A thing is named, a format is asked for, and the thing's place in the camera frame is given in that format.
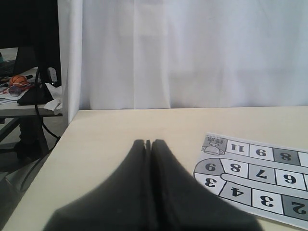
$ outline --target beige tabletop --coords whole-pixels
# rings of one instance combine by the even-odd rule
[[[55,209],[104,181],[135,139],[164,139],[193,172],[213,132],[308,149],[308,107],[79,111],[4,227],[40,231]],[[264,230],[299,230],[259,218]]]

